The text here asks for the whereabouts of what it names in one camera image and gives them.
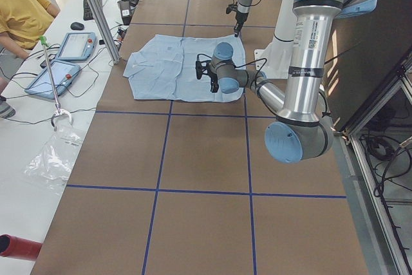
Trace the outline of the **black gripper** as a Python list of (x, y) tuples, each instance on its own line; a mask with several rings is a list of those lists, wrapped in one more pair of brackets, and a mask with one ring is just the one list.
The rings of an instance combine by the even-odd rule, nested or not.
[(214, 73), (210, 73), (209, 77), (211, 78), (211, 92), (217, 93), (219, 90), (218, 77)]
[(236, 24), (234, 26), (234, 36), (239, 37), (240, 30), (242, 29), (243, 25), (247, 21), (248, 12), (236, 12)]

